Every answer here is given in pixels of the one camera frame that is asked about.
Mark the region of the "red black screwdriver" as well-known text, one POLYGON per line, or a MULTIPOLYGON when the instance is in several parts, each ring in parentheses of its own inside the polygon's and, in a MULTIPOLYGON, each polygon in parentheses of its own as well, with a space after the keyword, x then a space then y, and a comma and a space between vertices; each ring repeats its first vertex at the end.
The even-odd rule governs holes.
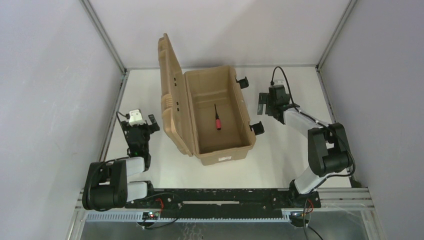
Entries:
POLYGON ((217 106, 214 104, 214 111, 215 111, 215 127, 218 131, 222 129, 221 120, 217 111, 217 106))

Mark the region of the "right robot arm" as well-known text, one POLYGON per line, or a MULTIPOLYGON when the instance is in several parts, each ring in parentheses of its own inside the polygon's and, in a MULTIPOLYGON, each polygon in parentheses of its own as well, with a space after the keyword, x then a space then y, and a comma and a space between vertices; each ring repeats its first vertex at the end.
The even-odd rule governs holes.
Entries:
POLYGON ((292 199, 313 193, 329 178, 343 177, 345 169, 355 170, 344 126, 338 122, 324 123, 306 113, 292 102, 283 85, 272 85, 268 92, 259 93, 257 113, 273 117, 307 139, 308 166, 290 182, 292 199))

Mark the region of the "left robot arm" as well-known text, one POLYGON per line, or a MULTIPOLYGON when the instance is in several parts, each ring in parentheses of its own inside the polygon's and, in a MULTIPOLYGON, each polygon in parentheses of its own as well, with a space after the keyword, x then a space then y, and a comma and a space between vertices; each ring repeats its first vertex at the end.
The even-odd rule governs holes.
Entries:
POLYGON ((105 212, 122 208, 130 201, 128 177, 150 168, 149 141, 160 130, 153 114, 148 119, 150 124, 128 113, 126 120, 118 121, 127 144, 127 156, 89 165, 82 194, 84 209, 105 212))

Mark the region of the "black bin latch upper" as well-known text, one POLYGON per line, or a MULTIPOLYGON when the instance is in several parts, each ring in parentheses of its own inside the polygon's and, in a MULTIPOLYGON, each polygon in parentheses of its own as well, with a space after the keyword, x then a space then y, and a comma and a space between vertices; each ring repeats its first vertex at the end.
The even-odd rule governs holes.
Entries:
POLYGON ((248 78, 245 76, 244 78, 241 79, 236 79, 236 83, 239 85, 239 87, 241 89, 245 89, 249 87, 249 80, 248 78))

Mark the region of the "black bin latch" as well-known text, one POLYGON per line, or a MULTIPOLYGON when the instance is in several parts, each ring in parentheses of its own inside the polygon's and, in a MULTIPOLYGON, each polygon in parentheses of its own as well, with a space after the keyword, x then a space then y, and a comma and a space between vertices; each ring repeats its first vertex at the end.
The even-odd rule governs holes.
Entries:
POLYGON ((249 80, 248 78, 245 76, 244 78, 241 79, 236 79, 236 83, 239 85, 239 87, 241 89, 245 89, 249 87, 249 80))
POLYGON ((265 132, 263 123, 261 121, 250 125, 249 128, 254 133, 255 136, 261 135, 265 132))

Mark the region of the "black bin latch lower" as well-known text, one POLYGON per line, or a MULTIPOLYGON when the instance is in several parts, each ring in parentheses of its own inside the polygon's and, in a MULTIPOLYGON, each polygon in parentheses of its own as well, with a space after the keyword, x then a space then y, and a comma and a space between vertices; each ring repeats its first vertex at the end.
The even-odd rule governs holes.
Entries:
POLYGON ((265 132, 263 123, 261 121, 250 125, 249 128, 254 133, 255 136, 261 135, 265 132))

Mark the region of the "tan plastic tool bin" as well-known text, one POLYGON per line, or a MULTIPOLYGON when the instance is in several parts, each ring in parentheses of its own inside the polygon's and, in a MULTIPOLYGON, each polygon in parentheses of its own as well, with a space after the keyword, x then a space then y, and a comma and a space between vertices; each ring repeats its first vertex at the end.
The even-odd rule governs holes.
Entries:
POLYGON ((157 50, 163 130, 177 149, 204 166, 246 158, 256 135, 235 68, 183 71, 167 34, 157 50), (221 130, 216 129, 214 104, 221 130))

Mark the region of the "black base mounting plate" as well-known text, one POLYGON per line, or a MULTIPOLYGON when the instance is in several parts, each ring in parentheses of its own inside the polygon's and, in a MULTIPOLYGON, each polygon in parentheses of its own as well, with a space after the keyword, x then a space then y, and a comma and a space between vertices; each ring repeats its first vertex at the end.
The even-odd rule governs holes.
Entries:
POLYGON ((283 210, 306 212, 321 206, 316 191, 298 194, 286 188, 157 188, 124 207, 160 210, 162 219, 252 220, 279 219, 283 210))

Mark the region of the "aluminium frame rail right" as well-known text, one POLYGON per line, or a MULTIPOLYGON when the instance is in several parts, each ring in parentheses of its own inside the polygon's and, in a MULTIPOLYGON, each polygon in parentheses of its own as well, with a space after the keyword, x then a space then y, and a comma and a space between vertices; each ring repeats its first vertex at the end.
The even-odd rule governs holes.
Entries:
POLYGON ((346 6, 346 8, 344 9, 333 33, 330 36, 330 39, 326 45, 326 47, 324 48, 323 53, 321 54, 316 66, 315 66, 315 70, 317 72, 318 78, 320 79, 320 83, 321 83, 321 87, 323 90, 324 95, 329 98, 326 86, 325 86, 325 82, 324 82, 324 78, 323 78, 323 67, 325 65, 325 62, 328 58, 328 56, 330 55, 331 50, 333 49, 333 46, 335 45, 337 39, 339 38, 339 35, 341 34, 345 24, 347 23, 350 15, 352 14, 355 6, 357 5, 358 0, 350 0, 346 6))

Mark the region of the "aluminium frame rail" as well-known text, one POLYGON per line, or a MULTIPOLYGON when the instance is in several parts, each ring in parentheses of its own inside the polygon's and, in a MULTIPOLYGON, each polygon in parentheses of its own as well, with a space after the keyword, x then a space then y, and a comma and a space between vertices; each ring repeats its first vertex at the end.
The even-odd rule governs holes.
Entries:
POLYGON ((330 55, 331 50, 333 49, 333 46, 335 45, 337 39, 339 38, 339 35, 341 34, 345 24, 347 23, 350 15, 352 14, 355 6, 357 5, 358 0, 350 0, 346 6, 346 8, 344 9, 333 33, 330 36, 330 39, 326 45, 326 47, 324 48, 323 53, 321 54, 316 66, 315 66, 315 70, 317 72, 318 78, 320 79, 320 83, 321 83, 321 87, 323 90, 324 95, 329 98, 326 86, 325 86, 325 82, 324 82, 324 78, 323 78, 323 67, 325 65, 325 62, 328 58, 328 56, 330 55))
POLYGON ((104 94, 107 100, 107 110, 108 114, 106 115, 106 127, 103 140, 101 142, 99 161, 105 161, 108 153, 108 148, 114 131, 116 116, 115 111, 119 105, 120 100, 122 99, 123 94, 123 83, 126 81, 127 69, 119 56, 119 53, 108 33, 102 20, 97 13, 93 3, 90 0, 81 0, 80 4, 84 11, 86 12, 88 18, 90 19, 94 29, 96 30, 101 42, 103 43, 109 58, 113 60, 114 67, 117 68, 117 76, 112 77, 112 92, 104 94))

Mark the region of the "aluminium frame rail left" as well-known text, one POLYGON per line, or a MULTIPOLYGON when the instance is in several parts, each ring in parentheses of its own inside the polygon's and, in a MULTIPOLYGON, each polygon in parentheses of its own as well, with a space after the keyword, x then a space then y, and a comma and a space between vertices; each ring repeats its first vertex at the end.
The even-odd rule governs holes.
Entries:
POLYGON ((116 116, 115 111, 119 105, 120 100, 122 99, 123 94, 123 83, 126 81, 127 69, 119 56, 119 53, 108 33, 102 20, 97 13, 93 3, 90 0, 81 0, 80 4, 84 11, 86 12, 88 18, 90 19, 94 29, 96 30, 101 42, 103 43, 109 58, 113 60, 114 67, 117 68, 117 76, 112 77, 112 92, 104 94, 107 100, 107 110, 108 114, 106 115, 106 127, 103 140, 101 142, 99 161, 105 161, 108 153, 108 148, 114 131, 116 116))

